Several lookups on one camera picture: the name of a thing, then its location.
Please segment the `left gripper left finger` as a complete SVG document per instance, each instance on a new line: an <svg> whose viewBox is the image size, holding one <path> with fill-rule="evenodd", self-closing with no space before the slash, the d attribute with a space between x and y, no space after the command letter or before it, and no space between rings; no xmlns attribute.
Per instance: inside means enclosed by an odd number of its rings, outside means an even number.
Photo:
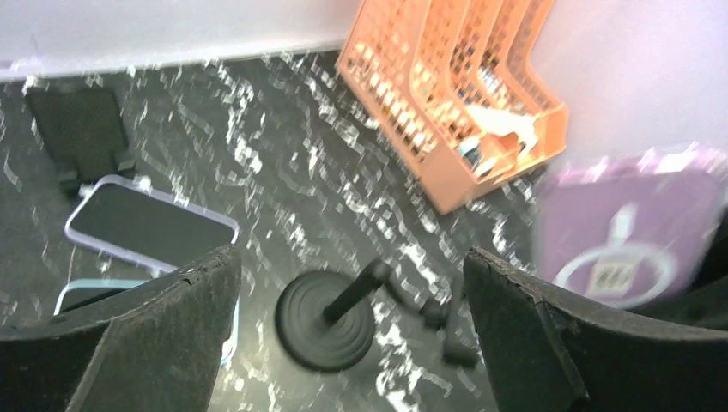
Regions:
<svg viewBox="0 0 728 412"><path fill-rule="evenodd" d="M4 411L205 411L241 259L223 246L45 322L1 330Z"/></svg>

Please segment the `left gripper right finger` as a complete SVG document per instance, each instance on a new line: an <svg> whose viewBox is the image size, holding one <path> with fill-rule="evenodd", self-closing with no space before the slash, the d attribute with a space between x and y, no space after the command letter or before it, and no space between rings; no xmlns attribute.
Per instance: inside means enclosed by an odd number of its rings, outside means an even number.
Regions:
<svg viewBox="0 0 728 412"><path fill-rule="evenodd" d="M726 410L726 280L629 312L482 249L463 273L499 410Z"/></svg>

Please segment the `purple back magsafe phone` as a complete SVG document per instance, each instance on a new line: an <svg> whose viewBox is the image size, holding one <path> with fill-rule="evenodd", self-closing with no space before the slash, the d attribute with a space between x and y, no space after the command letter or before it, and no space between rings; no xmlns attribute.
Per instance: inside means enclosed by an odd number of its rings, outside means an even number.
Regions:
<svg viewBox="0 0 728 412"><path fill-rule="evenodd" d="M628 309L684 291L719 224L727 157L650 149L547 171L537 183L537 277Z"/></svg>

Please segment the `black round base phone stand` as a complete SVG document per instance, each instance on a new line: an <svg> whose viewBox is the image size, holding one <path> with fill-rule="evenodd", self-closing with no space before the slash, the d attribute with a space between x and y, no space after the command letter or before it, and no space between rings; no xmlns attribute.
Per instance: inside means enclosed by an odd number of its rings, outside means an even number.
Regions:
<svg viewBox="0 0 728 412"><path fill-rule="evenodd" d="M446 303L428 296L417 304L396 282L394 269L373 259L357 277L334 270L308 270L284 288L276 303L276 334L289 357L319 373L338 373L361 361L373 344L376 331L369 295L383 288L406 312L420 318L428 330L445 333L442 361L450 366L474 368L477 351L457 337L458 309L464 301L464 278L450 281Z"/></svg>

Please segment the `orange desk file organizer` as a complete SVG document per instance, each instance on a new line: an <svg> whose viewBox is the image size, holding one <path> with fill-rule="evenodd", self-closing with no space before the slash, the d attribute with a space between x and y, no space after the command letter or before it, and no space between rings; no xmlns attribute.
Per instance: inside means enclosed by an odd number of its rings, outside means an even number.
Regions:
<svg viewBox="0 0 728 412"><path fill-rule="evenodd" d="M568 109L530 55L550 1L364 1L337 69L432 205L447 214L566 147ZM539 115L519 159L514 133L483 131L468 105Z"/></svg>

